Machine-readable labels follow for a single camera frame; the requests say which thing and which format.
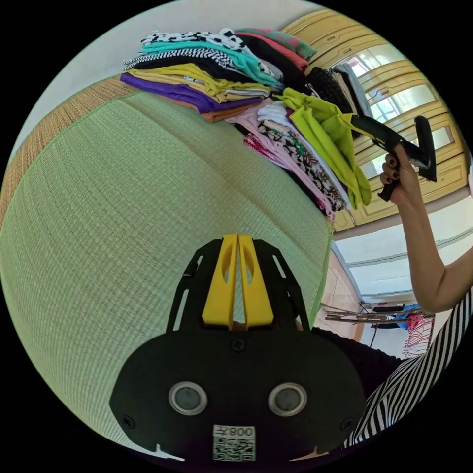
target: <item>striped shirt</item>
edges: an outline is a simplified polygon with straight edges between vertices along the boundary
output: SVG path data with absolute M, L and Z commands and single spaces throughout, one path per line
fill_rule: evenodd
M 360 422 L 345 442 L 356 445 L 409 414 L 435 385 L 457 350 L 473 312 L 473 287 L 453 309 L 426 353 L 402 362 L 368 398 Z

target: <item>purple shirt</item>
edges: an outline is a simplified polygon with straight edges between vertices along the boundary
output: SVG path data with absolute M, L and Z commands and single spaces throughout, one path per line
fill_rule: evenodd
M 220 110 L 229 110 L 231 108 L 252 105 L 262 102 L 262 97 L 251 97 L 243 100 L 232 100 L 224 103 L 218 103 L 208 95 L 200 92 L 186 84 L 164 84 L 150 80 L 140 79 L 125 72 L 120 76 L 120 80 L 126 84 L 138 87 L 148 92 L 162 95 L 174 100 L 189 103 L 197 107 L 199 113 L 216 112 Z

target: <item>pink shirt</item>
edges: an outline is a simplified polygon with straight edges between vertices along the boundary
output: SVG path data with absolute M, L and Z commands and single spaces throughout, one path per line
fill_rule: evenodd
M 282 44 L 276 43 L 276 41 L 266 38 L 265 36 L 259 36 L 258 34 L 247 33 L 247 32 L 238 32 L 237 35 L 238 36 L 253 36 L 255 38 L 259 38 L 260 40 L 266 42 L 269 46 L 271 46 L 271 48 L 273 48 L 275 51 L 281 53 L 283 56 L 285 56 L 287 59 L 293 62 L 302 71 L 306 70 L 307 66 L 309 65 L 309 63 L 304 58 L 301 58 L 300 56 L 298 56 L 294 51 L 291 51 L 290 49 L 285 48 Z

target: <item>floor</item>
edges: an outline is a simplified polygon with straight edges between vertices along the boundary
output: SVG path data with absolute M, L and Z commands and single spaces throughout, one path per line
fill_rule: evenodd
M 360 309 L 359 298 L 348 275 L 342 268 L 334 252 L 330 254 L 327 282 L 322 297 L 322 303 L 342 310 L 358 312 Z M 362 325 L 352 325 L 346 322 L 325 320 L 325 311 L 322 309 L 317 314 L 315 327 L 330 330 L 336 334 L 359 341 L 363 332 Z

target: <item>hand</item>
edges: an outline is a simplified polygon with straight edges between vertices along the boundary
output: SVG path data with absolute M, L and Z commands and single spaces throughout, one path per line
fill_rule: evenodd
M 383 184 L 390 184 L 398 180 L 400 185 L 396 186 L 391 194 L 391 202 L 400 206 L 412 203 L 414 199 L 421 198 L 419 179 L 414 171 L 409 158 L 401 144 L 394 148 L 394 152 L 399 160 L 399 169 L 396 170 L 396 158 L 392 154 L 386 156 L 386 162 L 383 164 L 383 173 L 379 177 Z

